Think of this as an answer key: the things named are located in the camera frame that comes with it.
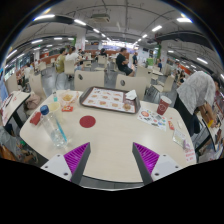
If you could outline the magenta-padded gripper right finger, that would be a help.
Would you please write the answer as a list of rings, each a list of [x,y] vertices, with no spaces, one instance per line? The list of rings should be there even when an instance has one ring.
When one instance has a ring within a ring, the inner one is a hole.
[[[169,155],[159,155],[138,143],[133,144],[132,153],[145,185],[182,169]]]

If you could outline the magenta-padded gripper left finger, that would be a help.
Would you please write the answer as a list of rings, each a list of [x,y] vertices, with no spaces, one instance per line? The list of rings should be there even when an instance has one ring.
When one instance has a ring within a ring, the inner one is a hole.
[[[79,185],[90,152],[90,143],[85,143],[65,155],[56,154],[42,169]]]

